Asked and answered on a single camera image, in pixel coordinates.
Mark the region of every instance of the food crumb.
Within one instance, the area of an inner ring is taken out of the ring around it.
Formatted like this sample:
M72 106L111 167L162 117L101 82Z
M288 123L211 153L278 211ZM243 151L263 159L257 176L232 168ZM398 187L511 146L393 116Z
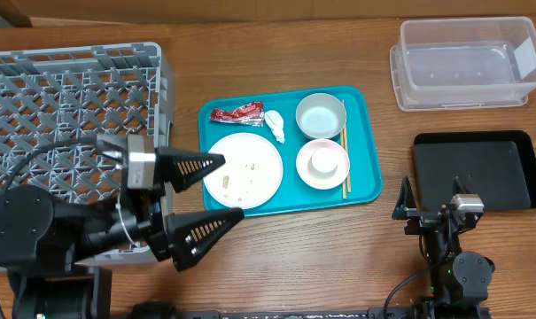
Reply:
M230 177L228 175L224 176L224 178L222 178L222 187L227 189L229 187L229 180L230 180Z

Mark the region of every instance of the white tissue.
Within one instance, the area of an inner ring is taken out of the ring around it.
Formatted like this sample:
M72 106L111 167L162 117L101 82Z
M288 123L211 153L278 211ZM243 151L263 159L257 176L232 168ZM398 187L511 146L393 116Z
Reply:
M284 118L277 111L271 110L266 111L264 119L271 128L271 132L274 133L276 141L281 144L285 143Z

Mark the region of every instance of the container rim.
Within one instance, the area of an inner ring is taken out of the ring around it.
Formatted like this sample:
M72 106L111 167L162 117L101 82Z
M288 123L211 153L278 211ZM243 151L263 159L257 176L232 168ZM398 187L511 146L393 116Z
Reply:
M498 89L517 89L517 88L528 88L528 87L536 87L536 82L522 82L522 83L506 83L506 84L477 84L477 85L441 85L441 86L423 86L423 85L416 85L413 81L413 76L411 74L411 70L408 67L408 57L404 52L407 51L407 45L406 45L406 36L405 36L405 27L407 25L423 22L428 23L439 23L439 22L469 22L469 21L502 21L502 20L523 20L526 23L527 31L532 38L532 43L534 46L534 49L536 50L536 30L535 26L533 25L533 22L531 19L527 17L493 17L493 18L452 18L452 19L412 19L407 20L401 23L400 27L400 44L401 44L401 55L403 57L403 64L406 74L408 75L408 82L412 89L414 90L443 90L447 88L451 89L466 89L466 90L476 90L476 89L491 89L491 88L498 88Z

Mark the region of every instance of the white cable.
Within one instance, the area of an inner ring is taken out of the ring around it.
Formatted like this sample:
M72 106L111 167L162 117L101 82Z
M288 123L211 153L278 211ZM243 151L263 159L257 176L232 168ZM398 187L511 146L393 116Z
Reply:
M118 210L118 216L120 217L120 222L122 224L122 228L124 229L124 234L126 234L126 237L132 245L134 245L136 248L139 248L140 246L132 240L132 237L130 237L128 234L128 230L126 230L126 225L124 225L124 220L122 219L122 206L120 205L120 195L118 195L118 200L116 201L116 209Z

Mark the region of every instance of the clear plastic container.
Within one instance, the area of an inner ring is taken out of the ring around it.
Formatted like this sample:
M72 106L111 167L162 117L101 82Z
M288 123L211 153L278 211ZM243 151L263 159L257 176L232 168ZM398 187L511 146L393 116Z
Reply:
M411 20L390 51L403 111L520 106L536 88L530 19Z

